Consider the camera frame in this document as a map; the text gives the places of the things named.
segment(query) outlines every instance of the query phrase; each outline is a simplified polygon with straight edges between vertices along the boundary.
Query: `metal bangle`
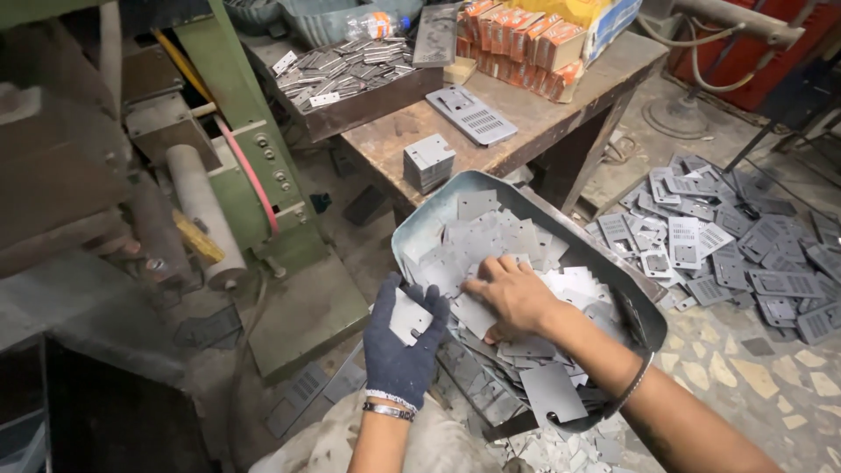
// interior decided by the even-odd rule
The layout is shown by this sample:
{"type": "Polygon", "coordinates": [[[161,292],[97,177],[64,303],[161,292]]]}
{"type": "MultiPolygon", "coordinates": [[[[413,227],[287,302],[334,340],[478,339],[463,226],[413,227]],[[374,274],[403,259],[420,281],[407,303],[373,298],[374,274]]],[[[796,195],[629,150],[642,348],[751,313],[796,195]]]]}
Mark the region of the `metal bangle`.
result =
{"type": "Polygon", "coordinates": [[[643,365],[640,366],[639,371],[637,372],[637,375],[634,376],[631,384],[625,389],[625,392],[623,392],[621,396],[607,405],[604,412],[605,419],[619,412],[619,410],[622,409],[622,406],[624,406],[628,401],[628,398],[631,397],[631,393],[633,393],[634,390],[637,389],[637,386],[643,382],[643,376],[648,371],[648,367],[651,366],[651,363],[654,361],[654,355],[655,352],[649,351],[646,356],[643,357],[643,365]]]}
{"type": "Polygon", "coordinates": [[[415,421],[415,414],[413,412],[404,411],[396,407],[383,406],[382,404],[374,404],[373,402],[365,401],[365,403],[362,404],[362,410],[376,412],[377,414],[383,414],[389,417],[403,419],[409,422],[415,421]]]}

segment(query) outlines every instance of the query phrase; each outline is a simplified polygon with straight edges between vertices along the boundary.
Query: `blue work glove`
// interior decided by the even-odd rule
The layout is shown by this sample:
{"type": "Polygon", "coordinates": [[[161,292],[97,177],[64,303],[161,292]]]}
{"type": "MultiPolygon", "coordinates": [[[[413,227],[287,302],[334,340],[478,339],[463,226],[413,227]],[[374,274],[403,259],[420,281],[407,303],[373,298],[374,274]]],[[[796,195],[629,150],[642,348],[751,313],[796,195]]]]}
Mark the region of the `blue work glove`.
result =
{"type": "Polygon", "coordinates": [[[389,328],[394,290],[399,284],[400,275],[391,273],[379,287],[371,321],[362,335],[368,372],[366,395],[389,399],[417,412],[423,407],[423,394],[435,372],[435,352],[450,316],[450,303],[435,285],[429,287],[426,297],[419,285],[410,287],[406,294],[432,314],[432,323],[414,346],[406,347],[389,328]]]}

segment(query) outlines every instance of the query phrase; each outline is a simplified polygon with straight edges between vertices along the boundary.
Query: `floor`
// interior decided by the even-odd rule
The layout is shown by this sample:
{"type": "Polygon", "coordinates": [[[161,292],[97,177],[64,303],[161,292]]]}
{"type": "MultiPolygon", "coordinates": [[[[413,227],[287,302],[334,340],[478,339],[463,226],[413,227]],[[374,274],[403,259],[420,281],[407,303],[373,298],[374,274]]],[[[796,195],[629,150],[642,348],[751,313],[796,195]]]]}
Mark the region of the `floor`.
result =
{"type": "MultiPolygon", "coordinates": [[[[672,152],[678,150],[691,151],[715,164],[726,165],[757,131],[752,125],[705,104],[701,107],[714,126],[711,139],[676,141],[649,128],[641,116],[643,104],[654,97],[680,93],[680,88],[660,77],[652,77],[641,86],[621,120],[620,130],[637,143],[638,159],[645,166],[611,167],[609,172],[599,173],[590,183],[590,192],[600,193],[602,199],[612,198],[612,193],[627,186],[624,183],[628,180],[626,174],[637,172],[637,177],[642,176],[648,171],[646,167],[665,165],[672,152]]],[[[767,137],[751,158],[807,202],[838,212],[834,207],[841,203],[841,191],[794,158],[769,153],[776,139],[767,137]]],[[[358,174],[338,178],[329,155],[323,150],[297,150],[294,158],[303,181],[302,189],[311,194],[330,194],[333,204],[321,216],[321,222],[366,300],[373,302],[379,282],[396,269],[390,249],[393,216],[383,208],[381,215],[367,226],[351,225],[341,217],[341,210],[365,188],[368,184],[365,178],[358,174]]],[[[747,163],[742,167],[751,170],[747,163]]],[[[781,193],[781,190],[777,188],[774,192],[781,193]]],[[[798,210],[806,208],[800,202],[795,205],[798,210]]],[[[206,311],[226,303],[202,294],[189,297],[203,305],[206,311]]],[[[185,316],[186,313],[172,313],[167,320],[174,326],[185,316]]],[[[709,308],[691,308],[684,313],[666,311],[665,316],[670,335],[656,358],[659,367],[738,426],[784,470],[841,471],[838,452],[841,450],[841,390],[838,388],[841,385],[841,337],[817,348],[800,342],[777,343],[770,340],[754,310],[736,311],[727,302],[709,308]],[[756,341],[757,338],[767,343],[756,341]],[[757,347],[765,348],[765,351],[756,352],[757,347]]],[[[321,368],[328,375],[335,373],[358,340],[358,335],[352,337],[319,360],[321,368]]],[[[195,393],[209,450],[215,456],[227,456],[229,435],[225,416],[220,414],[226,412],[230,399],[230,373],[234,362],[233,352],[212,349],[193,353],[189,362],[188,389],[195,393]]],[[[448,376],[440,375],[436,386],[445,402],[451,405],[452,415],[474,431],[476,421],[472,409],[454,389],[448,376]]],[[[253,361],[246,357],[231,435],[235,440],[238,465],[247,467],[273,452],[285,439],[318,420],[329,408],[329,404],[313,405],[284,438],[277,440],[268,432],[262,419],[277,402],[283,388],[283,384],[265,388],[253,361]]],[[[556,433],[535,432],[490,445],[489,451],[500,463],[519,455],[536,470],[568,471],[571,456],[581,449],[590,454],[591,445],[599,437],[614,438],[624,446],[620,466],[637,473],[662,471],[618,416],[565,441],[556,433]]]]}

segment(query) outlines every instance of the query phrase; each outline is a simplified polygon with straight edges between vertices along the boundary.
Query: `stacked small boxes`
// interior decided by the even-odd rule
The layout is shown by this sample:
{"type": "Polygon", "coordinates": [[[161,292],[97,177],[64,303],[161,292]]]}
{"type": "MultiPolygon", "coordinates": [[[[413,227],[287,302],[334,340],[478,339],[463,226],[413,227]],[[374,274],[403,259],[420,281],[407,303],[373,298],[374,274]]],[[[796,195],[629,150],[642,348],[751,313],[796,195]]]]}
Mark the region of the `stacked small boxes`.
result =
{"type": "Polygon", "coordinates": [[[403,150],[403,178],[421,194],[429,194],[450,178],[456,152],[441,135],[417,141],[403,150]]]}
{"type": "Polygon", "coordinates": [[[582,26],[556,13],[479,0],[458,17],[456,55],[476,60],[488,76],[568,104],[584,74],[582,26]]]}

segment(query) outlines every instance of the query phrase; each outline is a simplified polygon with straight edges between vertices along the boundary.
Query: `hand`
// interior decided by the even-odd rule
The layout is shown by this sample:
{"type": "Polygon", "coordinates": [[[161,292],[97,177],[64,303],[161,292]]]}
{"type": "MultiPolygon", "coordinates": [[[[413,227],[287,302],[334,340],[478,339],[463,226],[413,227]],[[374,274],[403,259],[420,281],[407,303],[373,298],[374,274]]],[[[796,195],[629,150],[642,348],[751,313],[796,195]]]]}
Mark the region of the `hand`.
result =
{"type": "MultiPolygon", "coordinates": [[[[528,263],[518,266],[510,256],[487,257],[479,265],[479,277],[487,282],[470,279],[462,284],[462,289],[484,297],[500,313],[502,324],[516,330],[545,336],[543,327],[548,318],[569,310],[580,313],[555,297],[528,263]]],[[[499,342],[498,326],[488,330],[485,342],[499,342]]]]}
{"type": "Polygon", "coordinates": [[[412,347],[406,347],[389,328],[396,301],[394,292],[400,275],[389,274],[377,293],[371,321],[362,335],[365,348],[365,367],[368,372],[368,396],[389,399],[417,412],[423,407],[423,394],[432,382],[435,371],[435,352],[444,335],[450,304],[432,285],[414,285],[406,294],[432,314],[432,323],[412,347]]]}

